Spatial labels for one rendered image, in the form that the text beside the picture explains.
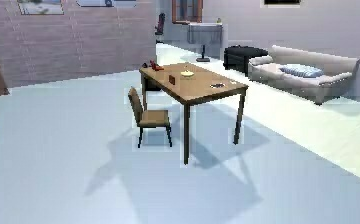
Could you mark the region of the black toilet plunger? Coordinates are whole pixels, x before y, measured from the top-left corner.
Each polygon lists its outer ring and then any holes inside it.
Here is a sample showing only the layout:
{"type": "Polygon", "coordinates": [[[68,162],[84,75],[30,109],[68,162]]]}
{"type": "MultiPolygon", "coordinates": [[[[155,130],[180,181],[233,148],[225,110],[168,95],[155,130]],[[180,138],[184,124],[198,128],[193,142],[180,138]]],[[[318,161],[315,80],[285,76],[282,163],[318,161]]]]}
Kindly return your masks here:
{"type": "Polygon", "coordinates": [[[196,58],[196,62],[210,62],[210,58],[205,56],[206,45],[202,45],[201,56],[196,58]]]}

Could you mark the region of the brown wooden table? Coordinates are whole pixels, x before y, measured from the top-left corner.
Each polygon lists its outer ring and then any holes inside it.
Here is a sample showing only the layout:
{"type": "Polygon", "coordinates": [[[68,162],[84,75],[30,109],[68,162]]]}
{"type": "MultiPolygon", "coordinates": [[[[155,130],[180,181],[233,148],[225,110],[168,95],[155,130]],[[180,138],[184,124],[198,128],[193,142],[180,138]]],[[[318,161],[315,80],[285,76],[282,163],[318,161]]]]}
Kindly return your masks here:
{"type": "Polygon", "coordinates": [[[139,72],[141,74],[143,108],[147,109],[147,94],[145,81],[151,81],[156,87],[162,89],[176,101],[183,105],[183,160],[184,164],[188,164],[190,155],[190,108],[195,105],[223,99],[239,94],[239,106],[236,118],[235,134],[233,143],[237,144],[240,138],[241,122],[243,117],[244,103],[248,85],[234,82],[223,75],[216,72],[209,71],[205,68],[196,66],[189,62],[169,64],[162,66],[164,70],[155,71],[151,67],[141,67],[139,72]],[[194,76],[182,77],[180,72],[192,71],[194,76]],[[169,75],[176,79],[175,85],[169,82],[169,75]],[[223,88],[211,88],[211,84],[223,83],[223,88]]]}

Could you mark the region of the brown wooden chair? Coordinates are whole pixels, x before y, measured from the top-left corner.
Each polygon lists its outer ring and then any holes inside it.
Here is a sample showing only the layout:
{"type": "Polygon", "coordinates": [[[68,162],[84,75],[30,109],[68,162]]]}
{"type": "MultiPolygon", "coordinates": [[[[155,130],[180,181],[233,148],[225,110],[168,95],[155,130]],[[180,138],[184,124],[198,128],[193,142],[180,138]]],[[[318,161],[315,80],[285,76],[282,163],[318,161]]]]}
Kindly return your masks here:
{"type": "Polygon", "coordinates": [[[140,97],[134,87],[128,91],[128,99],[133,111],[136,126],[139,128],[137,147],[140,148],[145,128],[163,127],[166,129],[169,146],[172,147],[171,124],[167,110],[144,110],[140,97]]]}

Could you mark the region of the dark red hanging towel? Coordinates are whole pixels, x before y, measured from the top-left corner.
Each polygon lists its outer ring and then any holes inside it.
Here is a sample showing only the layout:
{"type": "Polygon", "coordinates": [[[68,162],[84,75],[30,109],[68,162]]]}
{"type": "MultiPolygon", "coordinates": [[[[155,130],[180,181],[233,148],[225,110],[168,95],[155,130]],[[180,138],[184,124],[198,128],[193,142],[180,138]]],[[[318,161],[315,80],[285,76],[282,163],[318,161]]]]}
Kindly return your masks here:
{"type": "Polygon", "coordinates": [[[158,24],[155,26],[155,29],[156,29],[155,34],[156,35],[162,35],[163,34],[164,23],[165,23],[165,14],[160,13],[159,14],[159,19],[158,19],[158,24]]]}

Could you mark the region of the brown framed window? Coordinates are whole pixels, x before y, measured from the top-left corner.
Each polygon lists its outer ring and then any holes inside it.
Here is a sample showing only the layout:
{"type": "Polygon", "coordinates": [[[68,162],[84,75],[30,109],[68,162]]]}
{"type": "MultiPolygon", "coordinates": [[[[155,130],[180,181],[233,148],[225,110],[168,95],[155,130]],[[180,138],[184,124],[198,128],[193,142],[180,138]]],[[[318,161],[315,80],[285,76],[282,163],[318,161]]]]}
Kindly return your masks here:
{"type": "Polygon", "coordinates": [[[202,22],[203,0],[172,0],[172,23],[202,22]]]}

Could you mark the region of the blue striped pillow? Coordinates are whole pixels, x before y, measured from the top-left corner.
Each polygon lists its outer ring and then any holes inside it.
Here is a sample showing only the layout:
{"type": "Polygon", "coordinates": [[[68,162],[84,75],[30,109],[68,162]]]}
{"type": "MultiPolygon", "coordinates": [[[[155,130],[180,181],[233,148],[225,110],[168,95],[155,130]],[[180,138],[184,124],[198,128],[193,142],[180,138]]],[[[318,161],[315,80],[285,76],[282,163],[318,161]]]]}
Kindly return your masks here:
{"type": "Polygon", "coordinates": [[[301,64],[286,64],[281,66],[280,70],[284,73],[304,78],[316,78],[324,74],[321,69],[301,64]]]}

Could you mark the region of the beige sofa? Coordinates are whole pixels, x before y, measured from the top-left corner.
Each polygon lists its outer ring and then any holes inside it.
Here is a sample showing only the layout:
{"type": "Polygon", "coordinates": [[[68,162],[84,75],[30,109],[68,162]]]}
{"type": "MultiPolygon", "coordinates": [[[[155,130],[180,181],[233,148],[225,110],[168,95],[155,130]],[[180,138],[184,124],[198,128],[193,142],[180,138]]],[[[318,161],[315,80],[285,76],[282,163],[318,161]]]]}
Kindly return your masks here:
{"type": "Polygon", "coordinates": [[[351,87],[359,68],[358,58],[310,52],[273,45],[267,56],[251,58],[248,63],[251,81],[267,84],[321,105],[339,98],[351,87]],[[324,74],[304,78],[284,73],[280,67],[301,64],[321,69],[324,74]]]}

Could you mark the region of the blue framed wall picture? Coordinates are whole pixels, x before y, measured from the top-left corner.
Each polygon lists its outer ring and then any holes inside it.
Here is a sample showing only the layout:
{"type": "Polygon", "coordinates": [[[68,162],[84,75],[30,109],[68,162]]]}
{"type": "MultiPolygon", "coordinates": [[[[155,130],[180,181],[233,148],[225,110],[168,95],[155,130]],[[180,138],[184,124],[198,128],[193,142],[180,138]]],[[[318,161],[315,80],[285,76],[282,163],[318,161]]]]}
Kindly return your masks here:
{"type": "Polygon", "coordinates": [[[80,7],[115,7],[131,8],[137,5],[137,0],[76,0],[80,7]]]}

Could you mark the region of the black framed wall picture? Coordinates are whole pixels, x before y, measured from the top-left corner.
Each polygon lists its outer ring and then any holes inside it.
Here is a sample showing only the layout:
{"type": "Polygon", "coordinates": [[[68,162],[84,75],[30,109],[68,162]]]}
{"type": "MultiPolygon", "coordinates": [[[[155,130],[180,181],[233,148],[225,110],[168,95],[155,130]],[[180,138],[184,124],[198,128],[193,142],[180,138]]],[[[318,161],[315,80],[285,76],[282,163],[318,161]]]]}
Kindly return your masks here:
{"type": "Polygon", "coordinates": [[[262,0],[265,7],[300,7],[302,0],[262,0]]]}

